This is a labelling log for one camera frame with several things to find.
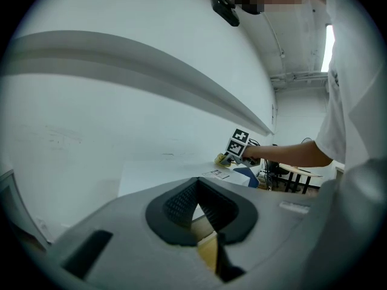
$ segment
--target ceiling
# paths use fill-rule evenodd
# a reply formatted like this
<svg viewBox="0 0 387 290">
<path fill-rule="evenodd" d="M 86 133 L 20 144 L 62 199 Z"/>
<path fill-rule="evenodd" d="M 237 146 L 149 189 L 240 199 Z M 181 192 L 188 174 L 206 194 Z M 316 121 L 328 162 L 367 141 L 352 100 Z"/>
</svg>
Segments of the ceiling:
<svg viewBox="0 0 387 290">
<path fill-rule="evenodd" d="M 320 70 L 325 25 L 330 19 L 323 3 L 303 0 L 300 5 L 265 5 L 260 15 L 250 15 L 238 7 L 236 12 L 275 90 L 324 86 L 327 74 Z"/>
</svg>

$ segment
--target person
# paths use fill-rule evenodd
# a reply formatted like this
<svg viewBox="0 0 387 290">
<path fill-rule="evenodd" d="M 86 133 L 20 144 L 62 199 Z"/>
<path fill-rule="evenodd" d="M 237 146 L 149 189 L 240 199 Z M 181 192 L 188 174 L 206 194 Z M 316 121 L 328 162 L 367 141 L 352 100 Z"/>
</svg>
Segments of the person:
<svg viewBox="0 0 387 290">
<path fill-rule="evenodd" d="M 287 4 L 292 0 L 251 1 Z M 336 160 L 347 171 L 387 156 L 385 43 L 357 0 L 320 1 L 326 4 L 336 41 L 328 71 L 327 114 L 319 134 L 314 141 L 293 146 L 248 147 L 243 158 L 299 167 L 324 167 Z"/>
</svg>

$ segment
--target white t-shirt sleeve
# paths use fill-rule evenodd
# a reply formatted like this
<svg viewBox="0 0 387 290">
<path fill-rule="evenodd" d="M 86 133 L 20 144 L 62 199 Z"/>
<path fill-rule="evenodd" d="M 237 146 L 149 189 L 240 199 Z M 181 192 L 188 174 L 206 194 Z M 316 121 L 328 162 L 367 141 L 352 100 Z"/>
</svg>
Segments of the white t-shirt sleeve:
<svg viewBox="0 0 387 290">
<path fill-rule="evenodd" d="M 317 147 L 329 158 L 345 163 L 345 125 L 334 55 L 328 71 L 329 103 L 327 115 L 316 138 Z"/>
</svg>

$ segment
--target white table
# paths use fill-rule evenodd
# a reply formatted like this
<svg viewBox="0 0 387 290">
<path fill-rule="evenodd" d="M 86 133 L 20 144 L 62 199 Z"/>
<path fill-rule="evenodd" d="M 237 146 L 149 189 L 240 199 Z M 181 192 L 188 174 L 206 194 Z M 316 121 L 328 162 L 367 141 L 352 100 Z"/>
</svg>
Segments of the white table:
<svg viewBox="0 0 387 290">
<path fill-rule="evenodd" d="M 314 174 L 314 173 L 311 173 L 309 171 L 299 169 L 298 167 L 292 167 L 292 166 L 289 166 L 289 165 L 283 164 L 283 163 L 280 163 L 279 167 L 290 172 L 290 176 L 288 179 L 288 183 L 286 184 L 285 192 L 288 192 L 288 190 L 290 188 L 290 184 L 292 183 L 291 179 L 293 178 L 294 173 L 297 174 L 297 177 L 296 177 L 296 181 L 294 182 L 294 186 L 291 190 L 293 193 L 296 192 L 296 190 L 297 190 L 297 186 L 298 186 L 298 183 L 300 182 L 301 175 L 308 177 L 307 182 L 305 183 L 305 187 L 302 191 L 302 194 L 306 194 L 311 177 L 322 177 L 321 175 Z"/>
<path fill-rule="evenodd" d="M 222 173 L 228 174 L 229 177 L 224 178 L 224 181 L 243 186 L 249 185 L 249 177 L 218 166 L 212 161 L 202 163 L 181 160 L 127 161 L 123 166 L 118 197 L 179 179 L 205 176 L 205 173 L 213 170 L 220 170 Z M 203 214 L 198 206 L 193 214 L 193 219 Z"/>
</svg>

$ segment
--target fluorescent light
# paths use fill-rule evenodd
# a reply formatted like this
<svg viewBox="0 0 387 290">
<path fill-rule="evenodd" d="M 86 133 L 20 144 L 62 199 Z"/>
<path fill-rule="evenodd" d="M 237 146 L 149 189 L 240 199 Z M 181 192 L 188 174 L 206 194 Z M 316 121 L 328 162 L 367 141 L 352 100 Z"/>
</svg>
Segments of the fluorescent light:
<svg viewBox="0 0 387 290">
<path fill-rule="evenodd" d="M 332 59 L 332 48 L 334 44 L 334 34 L 332 25 L 327 26 L 327 41 L 325 42 L 324 61 L 322 62 L 321 72 L 328 72 L 329 63 Z"/>
</svg>

